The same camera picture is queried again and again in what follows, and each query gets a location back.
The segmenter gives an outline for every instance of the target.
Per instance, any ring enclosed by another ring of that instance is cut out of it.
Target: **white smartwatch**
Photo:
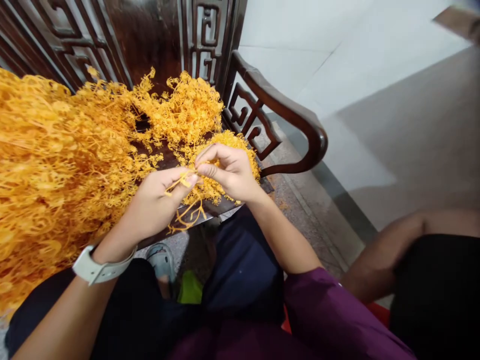
[[[134,258],[137,247],[133,249],[130,256],[122,262],[106,262],[98,264],[92,260],[91,251],[96,245],[88,245],[83,249],[78,259],[73,264],[73,271],[83,280],[88,282],[88,285],[104,283],[108,280],[119,277],[130,265]]]

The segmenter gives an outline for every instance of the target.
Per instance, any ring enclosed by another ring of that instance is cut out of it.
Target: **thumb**
[[[230,173],[225,171],[218,166],[213,164],[202,164],[198,167],[198,173],[200,175],[206,176],[207,178],[213,179],[216,182],[223,185],[227,182],[227,178],[229,177]]]
[[[179,182],[171,191],[171,197],[175,202],[180,203],[189,193],[192,191],[194,186],[197,184],[199,177],[197,174],[192,174],[185,179],[190,186],[186,187],[181,182]]]

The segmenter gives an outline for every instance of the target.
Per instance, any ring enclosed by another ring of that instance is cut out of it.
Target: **slipper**
[[[157,279],[165,275],[168,276],[168,282],[171,288],[175,282],[175,264],[169,247],[162,242],[152,245],[150,249],[148,249],[146,259],[153,266]]]

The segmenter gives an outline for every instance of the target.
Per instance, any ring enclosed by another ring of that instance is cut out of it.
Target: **wooden chair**
[[[42,75],[72,92],[92,81],[88,65],[130,88],[153,66],[153,91],[159,94],[169,90],[169,77],[187,70],[215,86],[225,104],[224,128],[243,133],[260,161],[281,144],[262,109],[268,106],[308,140],[299,162],[262,169],[262,186],[271,191],[265,176],[313,168],[324,157],[328,139],[312,111],[276,90],[239,54],[246,8],[247,0],[0,0],[0,66],[20,77]],[[240,112],[235,108],[239,98],[246,104]],[[255,119],[261,126],[254,126]],[[146,126],[147,119],[137,129]],[[262,128],[270,140],[264,149],[255,141]],[[160,169],[177,165],[166,146],[160,152]],[[207,202],[205,211],[213,217],[233,207],[227,200],[219,206]]]

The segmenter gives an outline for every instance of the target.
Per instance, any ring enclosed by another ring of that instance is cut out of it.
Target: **hand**
[[[220,167],[205,163],[220,160]],[[255,180],[250,160],[245,151],[215,143],[206,147],[195,159],[195,168],[200,175],[217,181],[225,193],[243,202],[249,202],[263,193]]]
[[[99,264],[121,261],[141,240],[165,229],[199,177],[193,173],[186,178],[190,187],[178,183],[171,196],[165,195],[165,190],[188,171],[186,167],[174,167],[149,174],[138,187],[120,221],[95,250],[94,260]]]

